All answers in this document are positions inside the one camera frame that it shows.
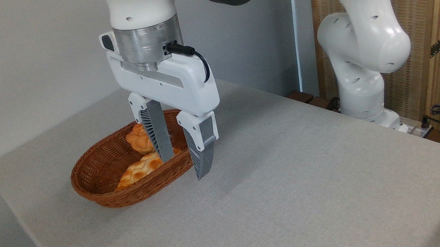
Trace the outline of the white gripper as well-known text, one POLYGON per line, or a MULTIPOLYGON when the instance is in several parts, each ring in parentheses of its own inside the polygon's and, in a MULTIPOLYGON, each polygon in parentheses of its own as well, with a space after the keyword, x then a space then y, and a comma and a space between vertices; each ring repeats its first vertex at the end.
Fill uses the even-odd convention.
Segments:
POLYGON ((161 103, 181 110, 177 121, 184 131, 197 178, 201 180, 212 167, 214 143, 219 138, 212 112, 220 103, 213 74, 206 80, 202 60, 182 54, 172 54, 159 62, 156 71, 139 71, 122 61, 114 36, 106 32, 99 39, 107 50, 118 84, 131 92, 128 102, 135 121, 142 124, 164 163, 175 153, 161 103))

